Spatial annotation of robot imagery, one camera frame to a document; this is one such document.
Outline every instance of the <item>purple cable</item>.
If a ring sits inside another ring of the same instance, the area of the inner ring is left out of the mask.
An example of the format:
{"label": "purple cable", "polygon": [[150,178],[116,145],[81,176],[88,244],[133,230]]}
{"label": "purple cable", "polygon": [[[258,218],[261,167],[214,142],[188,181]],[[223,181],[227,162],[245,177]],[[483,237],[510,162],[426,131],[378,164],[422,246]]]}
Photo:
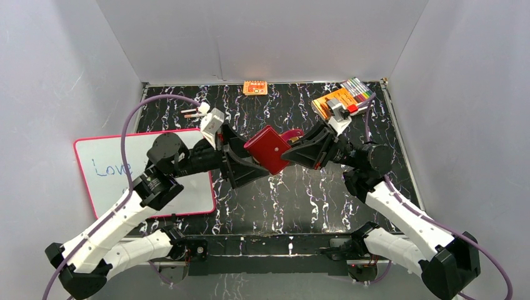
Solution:
{"label": "purple cable", "polygon": [[[156,96],[153,96],[153,97],[149,97],[149,98],[145,99],[144,101],[141,101],[140,103],[138,103],[138,105],[136,105],[136,107],[129,113],[129,115],[125,119],[125,124],[123,125],[123,129],[121,131],[121,142],[120,142],[121,160],[122,160],[124,166],[128,166],[127,158],[125,156],[125,135],[127,134],[127,128],[129,127],[129,123],[131,122],[131,119],[133,118],[134,114],[136,113],[136,111],[138,109],[140,109],[145,104],[153,102],[155,100],[166,99],[166,98],[180,99],[180,100],[186,101],[188,103],[191,103],[191,104],[193,104],[195,106],[200,106],[201,105],[201,103],[199,103],[198,101],[195,101],[195,100],[190,99],[188,97],[184,97],[184,96],[180,96],[180,95],[171,95],[171,94],[156,95]],[[129,183],[129,194],[127,194],[127,196],[125,197],[124,201],[120,205],[116,206],[116,208],[114,209],[115,211],[120,210],[125,204],[127,204],[129,199],[133,195],[133,179],[131,177],[131,172],[130,172],[129,168],[127,168],[127,167],[125,168],[125,175],[127,176],[127,181]],[[49,280],[49,282],[48,282],[48,284],[46,286],[46,289],[44,290],[44,294],[42,295],[42,300],[46,300],[48,298],[48,295],[49,295],[49,292],[50,292],[51,287],[53,285],[53,282],[59,276],[59,273],[65,267],[66,263],[79,251],[79,249],[81,249],[81,247],[84,245],[84,243],[86,243],[87,238],[90,238],[94,233],[96,233],[96,231],[98,231],[99,228],[101,228],[103,225],[105,225],[105,223],[107,223],[113,216],[114,216],[114,212],[111,212],[100,223],[98,223],[96,226],[94,226],[94,228],[87,234],[87,237],[82,239],[81,242],[79,242],[79,244],[77,244],[77,246],[74,247],[72,252],[70,252],[62,260],[62,262],[59,264],[57,269],[55,269],[55,271],[53,272],[53,275],[51,276],[51,278],[50,278],[50,280]]]}
{"label": "purple cable", "polygon": [[[366,115],[365,115],[365,118],[364,118],[364,133],[366,135],[366,141],[368,141],[368,142],[370,141],[370,130],[368,128],[368,121],[369,121],[370,111],[372,110],[372,102],[373,102],[373,99],[370,100],[370,103],[368,104],[368,110],[366,111]],[[457,236],[457,237],[461,238],[462,240],[464,240],[466,243],[469,243],[470,245],[475,247],[478,251],[481,251],[495,265],[497,270],[499,270],[499,272],[501,273],[502,277],[506,281],[506,286],[508,288],[508,291],[507,291],[507,294],[506,294],[506,298],[504,298],[504,300],[512,299],[512,297],[513,297],[512,282],[511,282],[510,278],[508,277],[508,274],[506,274],[506,271],[504,270],[504,268],[501,266],[501,263],[497,259],[495,259],[495,257],[493,257],[482,246],[480,246],[479,244],[477,244],[473,240],[469,239],[468,237],[464,236],[463,234],[461,234],[461,233],[457,232],[456,230],[453,230],[453,229],[441,224],[440,222],[437,222],[437,221],[435,221],[433,219],[430,219],[428,217],[424,217],[421,213],[417,212],[415,209],[413,209],[411,206],[409,206],[408,203],[404,202],[403,199],[401,199],[401,196],[396,191],[396,189],[394,189],[394,186],[390,182],[390,179],[388,178],[388,175],[384,176],[384,181],[385,181],[386,185],[388,186],[388,188],[394,193],[394,197],[397,199],[397,201],[399,201],[399,203],[401,203],[411,213],[413,213],[416,216],[419,216],[421,219],[427,221],[427,223],[435,225],[435,226],[437,226],[437,227],[439,227],[439,228],[441,228],[441,229],[443,229],[445,231],[448,231],[448,232],[454,234],[455,236]],[[388,269],[389,269],[389,267],[387,267],[387,269],[383,273],[383,275],[380,278],[377,278],[374,282],[380,281],[388,273]],[[461,297],[463,297],[464,299],[475,300],[473,297],[469,297],[469,296],[465,295],[462,292],[459,292],[458,294]]]}

